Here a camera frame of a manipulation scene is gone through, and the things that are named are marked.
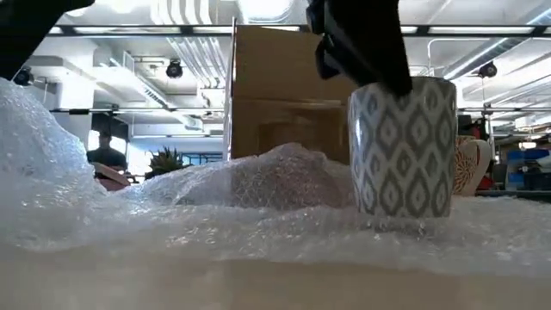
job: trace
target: mug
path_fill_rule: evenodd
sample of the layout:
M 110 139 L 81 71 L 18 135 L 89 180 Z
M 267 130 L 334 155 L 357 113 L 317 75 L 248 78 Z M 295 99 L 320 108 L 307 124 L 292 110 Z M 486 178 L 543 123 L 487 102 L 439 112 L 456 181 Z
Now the mug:
M 474 195 L 491 160 L 492 148 L 488 142 L 473 136 L 457 136 L 454 195 Z
M 349 104 L 350 168 L 360 212 L 400 218 L 449 216 L 454 187 L 456 89 L 413 78 L 401 98 L 381 84 L 355 90 Z

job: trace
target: ductwork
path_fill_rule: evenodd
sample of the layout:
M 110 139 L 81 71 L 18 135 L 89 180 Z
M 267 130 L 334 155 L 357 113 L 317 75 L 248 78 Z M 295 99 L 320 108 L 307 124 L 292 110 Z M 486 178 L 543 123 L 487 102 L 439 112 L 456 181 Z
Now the ductwork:
M 546 5 L 544 8 L 540 7 L 536 14 L 526 24 L 528 25 L 548 25 L 551 24 L 551 9 Z M 511 49 L 524 43 L 528 38 L 503 38 L 500 40 L 492 40 L 481 47 L 477 48 L 472 53 L 456 61 L 454 64 L 447 67 L 442 76 L 448 80 L 460 78 L 471 71 L 474 71 L 481 66 L 489 63 L 493 59 L 503 55 Z
M 25 63 L 33 68 L 33 74 L 37 77 L 46 78 L 49 83 L 63 83 L 64 78 L 84 78 L 91 83 L 96 84 L 101 90 L 108 92 L 115 103 L 121 104 L 125 100 L 122 94 L 115 88 L 98 80 L 92 70 L 85 70 L 82 67 L 74 65 L 72 62 L 58 56 L 31 56 Z
M 151 15 L 156 24 L 182 25 L 210 22 L 208 0 L 157 0 L 152 3 Z M 225 85 L 225 70 L 220 46 L 214 38 L 167 38 L 178 57 L 189 68 L 200 88 L 220 88 Z
M 101 66 L 113 64 L 116 67 L 121 68 L 122 70 L 126 70 L 128 74 L 131 75 L 131 79 L 133 80 L 129 84 L 132 85 L 133 88 L 140 92 L 142 95 L 149 98 L 151 101 L 156 102 L 163 109 L 166 109 L 167 115 L 180 121 L 187 130 L 203 130 L 201 121 L 198 121 L 187 115 L 179 115 L 168 111 L 171 108 L 176 108 L 176 106 L 170 103 L 169 99 L 166 97 L 163 91 L 155 87 L 155 85 L 149 82 L 149 80 L 143 77 L 139 72 L 136 72 L 133 65 L 125 65 L 134 63 L 134 59 L 130 54 L 116 51 L 113 48 L 109 48 L 107 46 L 102 46 L 101 48 L 98 48 L 94 54 L 94 63 L 95 65 Z
M 542 90 L 549 88 L 551 84 L 551 74 L 539 77 L 533 81 L 523 84 L 513 90 L 508 90 L 504 93 L 492 96 L 485 100 L 485 103 L 490 103 L 492 106 L 499 106 L 501 104 L 511 102 L 513 100 L 519 100 L 533 94 L 537 94 Z
M 175 3 L 180 3 L 180 0 L 172 0 L 172 2 L 173 5 L 175 5 Z M 208 10 L 208 0 L 186 0 L 184 7 L 184 23 L 188 25 L 204 24 L 206 22 L 211 23 Z M 172 13 L 172 19 L 178 23 L 176 17 L 182 17 L 181 10 L 173 9 Z M 220 68 L 219 61 L 215 57 L 216 51 L 212 44 L 210 44 L 212 40 L 213 38 L 186 38 L 183 44 L 188 44 L 188 48 L 195 52 L 194 56 L 202 64 L 209 78 L 213 81 L 213 84 L 208 88 L 219 88 L 225 85 L 224 70 Z
M 539 127 L 549 123 L 551 123 L 551 115 L 549 113 L 541 113 L 517 118 L 515 120 L 515 128 Z

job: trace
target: gray patterned mug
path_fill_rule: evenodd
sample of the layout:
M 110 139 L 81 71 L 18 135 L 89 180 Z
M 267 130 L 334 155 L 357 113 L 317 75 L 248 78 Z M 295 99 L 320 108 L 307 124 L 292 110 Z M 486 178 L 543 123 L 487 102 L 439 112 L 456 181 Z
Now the gray patterned mug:
M 456 90 L 449 81 L 413 78 L 396 98 L 380 84 L 352 93 L 350 168 L 356 204 L 374 216 L 449 216 L 454 186 Z

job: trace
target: ceiling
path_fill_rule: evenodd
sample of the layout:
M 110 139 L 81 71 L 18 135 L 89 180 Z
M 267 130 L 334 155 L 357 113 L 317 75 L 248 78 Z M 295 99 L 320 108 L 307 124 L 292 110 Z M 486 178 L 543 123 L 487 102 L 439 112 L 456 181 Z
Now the ceiling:
M 306 23 L 304 12 L 307 0 L 255 0 L 254 2 L 252 0 L 134 0 L 135 7 L 124 14 L 115 12 L 113 5 L 109 5 L 107 0 L 96 0 L 95 5 L 81 12 L 82 15 L 66 15 L 59 23 L 79 25 L 154 24 L 156 18 L 152 15 L 152 8 L 162 2 L 169 3 L 169 7 L 173 7 L 175 2 L 179 2 L 179 15 L 183 16 L 184 20 L 189 23 L 193 23 L 194 17 L 189 17 L 189 11 L 186 8 L 193 4 L 195 6 L 195 16 L 201 17 L 197 13 L 198 8 L 201 4 L 207 2 L 209 22 L 213 24 L 230 24 L 234 16 L 238 18 L 240 23 L 251 22 L 246 19 L 246 16 L 250 16 L 252 11 L 260 12 L 263 6 L 275 5 L 272 3 L 283 3 L 280 5 L 284 5 L 287 2 L 288 4 L 291 3 L 289 4 L 288 16 L 282 18 L 279 23 Z M 247 9 L 246 5 L 251 6 L 251 3 L 255 3 L 255 8 Z M 551 3 L 548 0 L 401 0 L 399 2 L 400 19 L 403 24 L 517 25 L 529 22 L 537 13 L 542 13 L 546 9 L 551 9 Z M 174 21 L 175 12 L 171 14 Z M 226 66 L 230 40 L 229 38 L 215 40 L 218 45 L 215 48 L 223 58 L 220 67 Z M 480 49 L 484 49 L 497 41 L 406 38 L 406 50 L 412 74 L 427 74 L 427 71 L 446 70 L 452 65 L 457 65 L 458 62 L 469 57 L 469 55 L 477 53 Z M 213 44 L 210 41 L 198 42 L 197 44 Z M 188 67 L 185 62 L 183 64 L 184 73 L 181 78 L 170 79 L 166 77 L 164 72 L 170 59 L 179 58 L 178 51 L 166 38 L 102 39 L 96 40 L 96 44 L 131 54 L 135 62 L 135 72 L 167 96 L 195 96 L 198 87 L 201 87 L 202 77 L 197 77 L 197 73 L 194 74 L 192 72 L 193 68 Z M 185 42 L 182 42 L 182 40 L 177 42 L 177 45 L 181 48 L 185 47 L 184 44 Z M 454 81 L 463 89 L 463 100 L 460 102 L 460 106 L 481 107 L 482 102 L 489 99 L 492 99 L 492 103 L 505 107 L 520 105 L 548 106 L 551 103 L 551 88 L 548 87 L 551 79 L 546 80 L 545 77 L 551 74 L 548 69 L 551 68 L 551 53 L 549 51 L 551 51 L 551 40 L 526 40 L 493 60 L 498 67 L 496 77 L 482 81 L 480 78 L 472 77 L 471 72 L 467 72 L 464 76 L 456 78 Z M 210 66 L 206 70 L 215 71 L 215 65 L 209 64 L 207 61 L 203 65 Z M 104 83 L 118 90 L 118 95 L 124 99 L 123 102 L 130 102 L 133 107 L 136 104 L 143 104 L 144 106 L 151 104 L 143 94 L 133 90 L 132 87 L 128 87 L 125 78 L 117 76 L 114 71 L 104 70 L 100 72 L 96 70 L 96 75 Z M 537 79 L 541 79 L 541 83 L 537 85 L 537 89 L 531 89 L 530 83 Z M 512 98 L 509 96 L 509 94 L 517 95 L 520 92 L 526 94 Z M 96 92 L 98 104 L 112 102 L 113 100 L 108 91 L 98 90 Z M 173 104 L 177 107 L 187 107 L 189 101 L 175 100 Z M 220 97 L 212 100 L 212 104 L 221 107 Z M 494 117 L 500 121 L 514 121 L 521 116 L 523 114 L 509 113 L 496 114 Z M 166 115 L 125 115 L 123 118 L 125 118 L 125 121 L 130 118 L 134 123 L 163 124 L 176 122 L 174 118 Z

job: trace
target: ceiling pipe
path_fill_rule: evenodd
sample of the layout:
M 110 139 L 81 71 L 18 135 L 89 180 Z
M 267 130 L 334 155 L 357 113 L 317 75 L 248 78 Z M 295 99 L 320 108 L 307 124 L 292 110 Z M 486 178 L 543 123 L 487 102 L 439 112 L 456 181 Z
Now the ceiling pipe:
M 125 70 L 128 72 L 128 75 L 131 79 L 134 79 L 134 81 L 129 81 L 130 85 L 133 86 L 137 91 L 141 92 L 146 96 L 146 98 L 149 98 L 151 101 L 157 103 L 160 105 L 165 111 L 168 116 L 171 116 L 172 118 L 180 121 L 186 129 L 188 130 L 196 130 L 196 131 L 202 131 L 202 127 L 198 127 L 198 121 L 187 116 L 187 115 L 179 115 L 176 113 L 171 113 L 169 111 L 170 108 L 174 108 L 175 105 L 172 104 L 166 95 L 159 90 L 157 87 L 155 87 L 153 84 L 147 80 L 147 78 L 141 76 L 138 72 L 134 71 L 131 72 L 126 67 L 124 67 L 121 63 L 119 63 L 116 59 L 111 58 L 109 61 L 111 64 L 115 65 L 118 68 L 121 68 L 122 70 Z
M 172 4 L 179 7 L 180 0 L 172 0 Z M 172 19 L 176 22 L 182 21 L 183 24 L 198 25 L 201 24 L 197 19 L 197 7 L 195 6 L 195 0 L 185 0 L 184 17 L 182 18 L 182 11 L 180 9 L 172 10 Z M 184 44 L 187 42 L 189 48 L 194 51 L 194 57 L 201 63 L 201 67 L 204 72 L 207 73 L 208 78 L 211 80 L 211 87 L 220 87 L 220 79 L 222 78 L 222 72 L 218 71 L 216 60 L 205 46 L 204 38 L 186 38 Z
M 515 128 L 539 127 L 551 123 L 549 113 L 539 113 L 536 115 L 526 115 L 515 119 Z
M 526 106 L 526 108 L 528 107 L 531 107 L 531 108 L 535 108 L 534 106 L 537 105 L 537 104 L 541 104 L 541 102 L 538 102 L 538 103 L 531 103 L 529 105 Z M 512 118 L 515 118 L 515 119 L 518 119 L 518 118 L 522 118 L 526 115 L 530 115 L 530 113 L 527 113 L 527 112 L 504 112 L 504 113 L 498 113 L 498 114 L 495 114 L 495 115 L 492 115 L 492 122 L 494 121 L 504 121 L 502 120 L 503 118 L 507 118 L 508 120 L 512 119 Z
M 530 81 L 522 86 L 516 87 L 513 90 L 508 90 L 504 93 L 487 98 L 484 103 L 490 103 L 493 107 L 508 103 L 514 99 L 521 99 L 540 92 L 549 87 L 551 83 L 551 74 Z
M 487 41 L 489 39 L 487 38 L 438 38 L 438 39 L 432 39 L 431 41 L 429 41 L 429 43 L 427 44 L 427 60 L 429 62 L 428 64 L 428 74 L 429 75 L 432 75 L 432 45 L 437 43 L 437 42 L 460 42 L 460 41 L 477 41 L 477 40 L 482 40 L 482 41 Z
M 210 19 L 210 1 L 209 0 L 199 0 L 199 18 L 202 23 L 205 25 L 212 25 L 213 22 Z M 219 76 L 221 77 L 222 85 L 226 84 L 226 65 L 224 64 L 224 57 L 222 56 L 222 50 L 218 39 L 216 38 L 207 38 L 206 42 L 212 52 L 212 57 L 215 65 L 218 68 Z
M 551 38 L 532 38 L 532 40 L 539 40 L 539 39 L 542 39 L 542 40 L 547 39 L 547 40 L 551 41 Z M 483 89 L 486 89 L 488 86 L 490 86 L 492 84 L 497 84 L 497 83 L 500 83 L 500 82 L 506 82 L 506 80 L 504 81 L 504 79 L 514 78 L 512 76 L 513 73 L 518 73 L 522 70 L 528 70 L 530 67 L 534 67 L 534 65 L 540 64 L 542 61 L 546 61 L 548 59 L 551 59 L 551 52 L 545 53 L 542 56 L 538 57 L 537 59 L 531 60 L 530 62 L 528 62 L 524 65 L 521 65 L 518 68 L 505 73 L 504 75 L 493 77 L 491 79 L 487 79 L 487 80 L 485 80 L 484 83 L 482 83 L 480 85 L 473 84 L 473 85 L 463 89 L 463 91 L 467 92 L 464 96 L 472 95 L 473 93 L 475 93 L 477 91 L 481 91 Z
M 153 23 L 156 25 L 173 25 L 174 21 L 171 19 L 169 14 L 167 0 L 153 0 L 151 5 L 151 18 Z M 186 65 L 186 67 L 191 71 L 199 83 L 199 88 L 204 87 L 205 85 L 210 85 L 210 81 L 201 73 L 199 65 L 192 59 L 191 51 L 188 50 L 188 47 L 185 46 L 183 51 L 182 46 L 174 38 L 166 38 L 170 47 L 176 52 L 178 58 Z
M 532 18 L 527 22 L 528 25 L 547 25 L 551 24 L 551 8 L 548 5 L 545 6 L 545 10 L 542 12 L 542 7 L 538 9 L 540 12 L 535 18 Z M 477 48 L 472 53 L 456 61 L 443 71 L 443 77 L 448 80 L 460 78 L 471 71 L 474 71 L 481 66 L 489 63 L 497 57 L 509 52 L 520 44 L 526 42 L 529 38 L 503 38 L 500 40 L 493 40 L 481 47 Z
M 532 40 L 549 40 L 549 41 L 551 41 L 551 38 L 534 38 L 534 39 L 532 39 Z M 535 60 L 530 61 L 528 64 L 523 65 L 523 66 L 517 68 L 516 70 L 512 71 L 511 73 L 517 72 L 517 71 L 521 71 L 521 70 L 526 69 L 526 68 L 529 68 L 529 67 L 531 67 L 531 66 L 533 66 L 533 65 L 536 65 L 536 64 L 539 64 L 539 63 L 541 63 L 542 61 L 547 60 L 547 59 L 549 59 L 549 58 L 551 58 L 551 52 L 546 53 L 546 54 L 542 55 L 541 57 L 539 57 L 539 58 L 537 58 L 537 59 L 535 59 Z M 546 90 L 546 89 L 548 89 L 548 88 L 551 87 L 551 82 L 545 82 L 546 79 L 544 79 L 543 81 L 544 81 L 544 82 L 543 82 L 542 84 L 540 84 L 539 86 L 533 87 L 533 88 L 531 88 L 531 89 L 525 91 L 524 93 L 521 93 L 521 96 L 524 96 L 524 97 L 526 97 L 526 96 L 532 96 L 532 95 L 534 95 L 534 94 L 539 93 L 539 92 L 542 91 L 542 90 Z M 533 102 L 533 103 L 527 104 L 525 107 L 533 107 L 533 106 L 535 106 L 535 105 L 542 105 L 542 104 L 543 104 L 544 106 L 548 106 L 548 105 L 549 105 L 549 102 L 546 102 L 546 101 L 542 102 L 542 100 L 538 100 L 537 102 Z M 497 105 L 501 105 L 501 104 L 504 104 L 504 101 L 503 101 L 503 100 L 502 100 L 501 102 L 499 102 Z M 510 116 L 510 115 L 511 115 L 511 114 L 507 114 L 507 113 L 497 113 L 497 114 L 493 115 L 492 118 L 500 118 L 500 117 L 505 117 L 505 116 Z M 517 115 L 517 116 L 519 116 L 519 117 L 522 117 L 522 116 L 525 116 L 526 114 L 525 114 L 525 113 L 514 113 L 514 114 L 512 114 L 512 115 Z
M 537 102 L 533 102 L 533 103 L 529 103 L 525 106 L 523 106 L 523 108 L 548 108 L 549 107 L 549 104 L 551 103 L 549 101 L 549 98 L 551 98 L 551 96 L 547 96 L 545 97 L 545 99 L 541 99 L 541 100 L 538 100 Z M 532 120 L 535 120 L 535 119 L 541 119 L 541 118 L 545 118 L 546 119 L 546 123 L 547 122 L 550 122 L 551 120 L 549 120 L 549 116 L 550 116 L 550 113 L 549 112 L 542 112 L 542 113 L 526 113 L 526 112 L 510 112 L 510 113 L 498 113 L 498 114 L 495 114 L 492 116 L 493 119 L 498 119 L 498 118 L 502 118 L 502 117 L 511 117 L 511 116 L 517 116 L 516 118 L 516 121 L 521 121 L 522 122 L 522 119 L 532 119 Z M 538 121 L 533 121 L 535 124 L 534 126 L 539 126 L 541 125 L 540 122 Z
M 444 0 L 443 3 L 438 7 L 438 9 L 436 9 L 436 11 L 432 14 L 426 24 L 431 25 L 431 23 L 433 23 L 438 18 L 438 16 L 440 16 L 442 12 L 444 12 L 444 10 L 448 8 L 452 1 L 453 0 Z

